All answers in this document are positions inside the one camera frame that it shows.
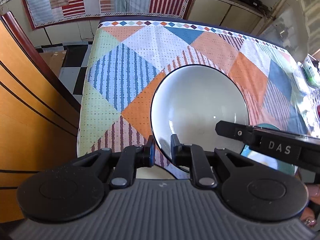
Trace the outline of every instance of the teal bowl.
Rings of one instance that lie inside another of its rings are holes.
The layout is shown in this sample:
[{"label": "teal bowl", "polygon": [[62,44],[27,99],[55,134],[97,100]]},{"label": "teal bowl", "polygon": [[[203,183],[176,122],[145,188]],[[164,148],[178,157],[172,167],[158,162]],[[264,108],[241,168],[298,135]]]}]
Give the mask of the teal bowl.
[{"label": "teal bowl", "polygon": [[[261,128],[269,128],[273,130],[280,130],[279,128],[275,127],[274,125],[262,123],[258,124],[258,127]],[[270,168],[273,168],[275,170],[281,171],[283,173],[286,173],[288,175],[294,175],[294,165],[284,163],[282,161],[276,160],[274,158],[271,158],[269,156],[263,155],[261,153],[257,153],[255,151],[252,151],[249,149],[249,146],[246,145],[241,153],[242,156],[247,157],[251,160],[254,160],[258,163],[264,164]]]}]

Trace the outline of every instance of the cardboard box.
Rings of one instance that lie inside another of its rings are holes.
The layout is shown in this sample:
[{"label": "cardboard box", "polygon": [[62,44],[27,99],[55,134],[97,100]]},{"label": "cardboard box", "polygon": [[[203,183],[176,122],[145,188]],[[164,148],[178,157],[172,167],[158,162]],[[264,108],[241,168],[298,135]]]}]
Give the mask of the cardboard box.
[{"label": "cardboard box", "polygon": [[53,73],[59,77],[60,70],[63,64],[64,57],[66,56],[66,50],[57,52],[43,52],[40,53],[41,57],[47,63]]}]

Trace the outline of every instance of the black round joint cover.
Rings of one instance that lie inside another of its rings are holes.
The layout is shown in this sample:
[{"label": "black round joint cover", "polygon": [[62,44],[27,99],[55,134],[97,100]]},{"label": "black round joint cover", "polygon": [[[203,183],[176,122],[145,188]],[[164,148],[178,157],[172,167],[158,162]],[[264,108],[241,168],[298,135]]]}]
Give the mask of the black round joint cover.
[{"label": "black round joint cover", "polygon": [[233,211],[261,222],[296,217],[308,204],[301,181],[262,164],[236,168],[223,183],[221,193]]},{"label": "black round joint cover", "polygon": [[17,191],[20,208],[28,218],[56,223],[88,214],[103,196],[103,183],[88,169],[75,166],[37,173]]}]

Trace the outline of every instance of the silver screw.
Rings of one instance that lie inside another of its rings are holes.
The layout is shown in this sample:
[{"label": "silver screw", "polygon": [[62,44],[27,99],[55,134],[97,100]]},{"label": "silver screw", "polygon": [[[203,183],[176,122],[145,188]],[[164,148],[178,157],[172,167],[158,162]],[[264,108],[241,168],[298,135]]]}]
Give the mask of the silver screw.
[{"label": "silver screw", "polygon": [[212,178],[201,178],[201,179],[199,179],[199,183],[200,183],[202,186],[212,186],[212,185],[214,185],[216,182],[215,182],[214,179],[212,179]]},{"label": "silver screw", "polygon": [[127,184],[127,180],[125,178],[114,178],[111,180],[111,184],[114,186],[124,186]]}]

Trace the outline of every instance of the checkered floor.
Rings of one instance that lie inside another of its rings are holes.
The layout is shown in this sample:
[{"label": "checkered floor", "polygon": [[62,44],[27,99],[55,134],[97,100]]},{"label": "checkered floor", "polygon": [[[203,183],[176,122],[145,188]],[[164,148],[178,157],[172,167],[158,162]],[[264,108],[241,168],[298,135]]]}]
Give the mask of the checkered floor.
[{"label": "checkered floor", "polygon": [[89,41],[75,44],[55,44],[37,48],[39,53],[67,51],[59,79],[80,104],[91,47],[92,42]]}]

